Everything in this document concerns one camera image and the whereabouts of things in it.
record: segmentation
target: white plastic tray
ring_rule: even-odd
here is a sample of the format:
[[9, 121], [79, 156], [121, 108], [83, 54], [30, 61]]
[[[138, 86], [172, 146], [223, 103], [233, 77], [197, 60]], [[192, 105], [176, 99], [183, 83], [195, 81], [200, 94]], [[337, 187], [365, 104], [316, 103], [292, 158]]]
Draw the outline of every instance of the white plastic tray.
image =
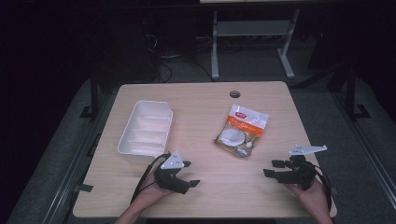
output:
[[130, 161], [150, 164], [166, 149], [172, 119], [173, 111], [166, 102], [137, 102], [119, 142], [119, 153]]

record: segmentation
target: wooden table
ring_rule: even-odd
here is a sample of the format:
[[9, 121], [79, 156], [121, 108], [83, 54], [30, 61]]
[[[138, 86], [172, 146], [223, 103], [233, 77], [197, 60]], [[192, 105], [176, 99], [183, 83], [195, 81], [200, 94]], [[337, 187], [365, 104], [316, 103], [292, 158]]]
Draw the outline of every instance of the wooden table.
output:
[[[232, 98], [230, 91], [241, 96]], [[286, 84], [218, 82], [122, 86], [84, 181], [92, 191], [78, 195], [76, 217], [118, 217], [128, 207], [147, 166], [130, 163], [117, 145], [139, 100], [170, 105], [174, 118], [167, 150], [179, 149], [183, 160], [192, 162], [177, 176], [201, 180], [187, 194], [172, 194], [150, 207], [143, 217], [308, 216], [294, 195], [262, 171], [273, 169], [271, 160], [288, 160], [294, 145], [310, 144]], [[237, 159], [213, 142], [233, 104], [269, 114], [263, 136], [247, 159]], [[306, 158], [318, 164], [314, 155]], [[335, 206], [331, 214], [335, 216]]]

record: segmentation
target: food package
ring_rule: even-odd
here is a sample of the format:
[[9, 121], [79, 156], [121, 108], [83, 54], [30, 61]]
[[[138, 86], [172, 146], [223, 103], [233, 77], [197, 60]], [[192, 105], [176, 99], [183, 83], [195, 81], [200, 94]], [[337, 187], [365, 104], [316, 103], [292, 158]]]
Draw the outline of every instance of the food package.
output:
[[251, 155], [267, 124], [268, 114], [233, 105], [215, 143], [238, 158]]

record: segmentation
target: hand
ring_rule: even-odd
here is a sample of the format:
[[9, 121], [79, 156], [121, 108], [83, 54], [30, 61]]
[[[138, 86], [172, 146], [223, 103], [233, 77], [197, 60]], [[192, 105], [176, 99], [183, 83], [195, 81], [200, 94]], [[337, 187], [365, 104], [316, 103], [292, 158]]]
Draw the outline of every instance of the hand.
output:
[[159, 202], [162, 198], [173, 193], [169, 189], [162, 189], [155, 183], [154, 172], [151, 172], [142, 185], [141, 191], [134, 201], [129, 205], [128, 209], [116, 220], [116, 224], [135, 223], [140, 214], [148, 207]]
[[299, 185], [283, 185], [297, 196], [317, 223], [332, 223], [327, 206], [326, 190], [316, 178], [308, 190], [303, 190]]

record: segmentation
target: table hole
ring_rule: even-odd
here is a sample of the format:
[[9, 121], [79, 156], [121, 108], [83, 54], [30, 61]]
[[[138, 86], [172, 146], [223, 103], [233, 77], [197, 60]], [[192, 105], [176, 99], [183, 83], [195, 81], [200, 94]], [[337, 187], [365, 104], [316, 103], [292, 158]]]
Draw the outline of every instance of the table hole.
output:
[[230, 96], [233, 98], [239, 98], [241, 96], [241, 92], [239, 91], [230, 91]]

